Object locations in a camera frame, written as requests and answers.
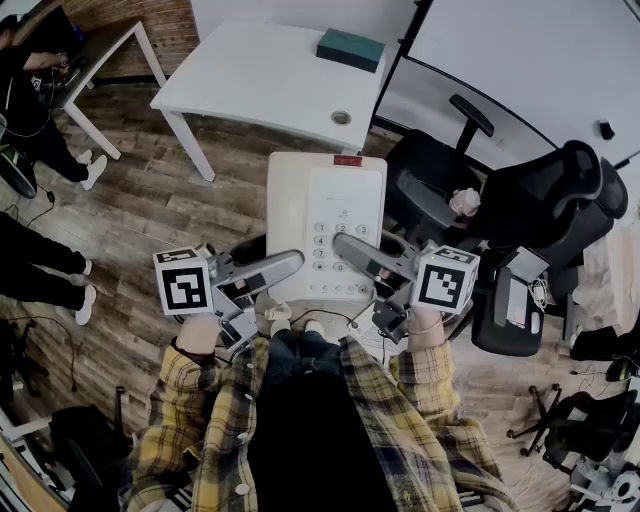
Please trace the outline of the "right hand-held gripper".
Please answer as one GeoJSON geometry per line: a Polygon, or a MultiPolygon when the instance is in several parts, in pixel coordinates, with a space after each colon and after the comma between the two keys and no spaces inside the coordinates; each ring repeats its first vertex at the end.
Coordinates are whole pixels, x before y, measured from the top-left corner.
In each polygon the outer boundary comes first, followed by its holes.
{"type": "Polygon", "coordinates": [[[480,264],[477,254],[432,242],[417,253],[413,245],[390,232],[381,234],[379,247],[339,233],[333,248],[340,259],[371,279],[376,279],[381,267],[393,272],[389,279],[402,279],[392,285],[390,297],[376,303],[372,315],[378,330],[396,343],[409,335],[414,307],[461,313],[471,299],[480,264]]]}

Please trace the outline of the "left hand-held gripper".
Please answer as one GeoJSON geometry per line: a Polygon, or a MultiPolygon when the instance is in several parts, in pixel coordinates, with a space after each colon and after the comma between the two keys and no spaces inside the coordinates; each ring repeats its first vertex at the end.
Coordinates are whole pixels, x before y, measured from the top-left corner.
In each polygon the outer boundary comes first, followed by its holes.
{"type": "Polygon", "coordinates": [[[207,314],[221,328],[226,349],[236,350],[257,335],[252,291],[264,291],[298,272],[305,260],[298,250],[266,254],[266,235],[245,240],[227,253],[209,243],[153,255],[159,295],[167,316],[207,314]],[[247,288],[233,283],[245,279],[247,288]]]}

